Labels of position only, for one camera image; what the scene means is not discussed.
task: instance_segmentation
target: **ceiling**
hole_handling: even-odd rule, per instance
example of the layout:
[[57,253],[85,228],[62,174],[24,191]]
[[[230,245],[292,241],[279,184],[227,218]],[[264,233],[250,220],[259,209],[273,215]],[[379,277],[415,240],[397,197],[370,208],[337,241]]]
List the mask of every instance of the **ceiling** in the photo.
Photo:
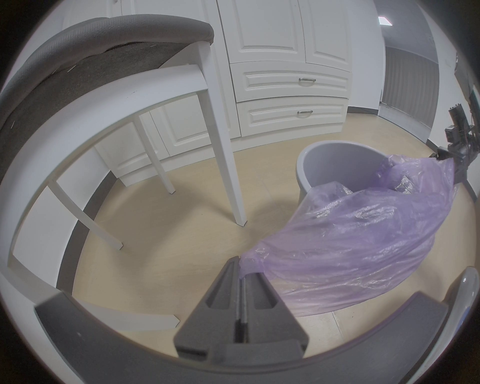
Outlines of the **ceiling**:
[[382,25],[385,46],[402,49],[438,63],[430,27],[414,0],[373,0],[379,16],[393,26]]

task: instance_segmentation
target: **ceiling light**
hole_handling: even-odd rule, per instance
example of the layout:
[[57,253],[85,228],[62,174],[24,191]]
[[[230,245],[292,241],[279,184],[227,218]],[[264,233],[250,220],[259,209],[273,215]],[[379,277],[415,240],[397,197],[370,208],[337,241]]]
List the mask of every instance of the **ceiling light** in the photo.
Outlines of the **ceiling light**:
[[388,25],[392,26],[393,24],[387,20],[386,17],[383,16],[378,16],[378,21],[380,22],[380,25]]

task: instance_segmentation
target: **gray trash can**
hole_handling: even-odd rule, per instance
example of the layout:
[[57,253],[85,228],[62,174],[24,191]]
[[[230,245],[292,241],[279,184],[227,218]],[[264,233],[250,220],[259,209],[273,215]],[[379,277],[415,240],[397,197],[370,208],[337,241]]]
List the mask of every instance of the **gray trash can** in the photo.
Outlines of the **gray trash can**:
[[313,143],[297,159],[299,204],[312,187],[338,181],[353,192],[368,187],[374,172],[386,157],[359,143],[331,140]]

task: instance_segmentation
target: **translucent purple trash bag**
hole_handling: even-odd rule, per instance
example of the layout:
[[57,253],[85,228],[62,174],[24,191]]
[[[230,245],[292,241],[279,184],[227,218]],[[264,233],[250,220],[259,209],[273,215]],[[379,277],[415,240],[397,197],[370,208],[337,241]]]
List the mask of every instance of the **translucent purple trash bag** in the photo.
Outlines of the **translucent purple trash bag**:
[[335,311],[396,287],[432,249],[455,195],[454,162],[390,156],[371,187],[310,189],[287,225],[240,259],[295,316]]

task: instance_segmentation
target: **white drawer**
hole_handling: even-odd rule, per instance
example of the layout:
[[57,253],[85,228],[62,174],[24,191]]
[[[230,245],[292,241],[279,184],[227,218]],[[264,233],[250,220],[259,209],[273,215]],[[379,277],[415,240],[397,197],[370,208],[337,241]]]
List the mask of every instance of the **white drawer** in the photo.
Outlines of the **white drawer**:
[[309,125],[343,123],[348,99],[275,97],[237,103],[242,136]]
[[281,96],[350,97],[352,74],[292,61],[230,64],[237,102]]

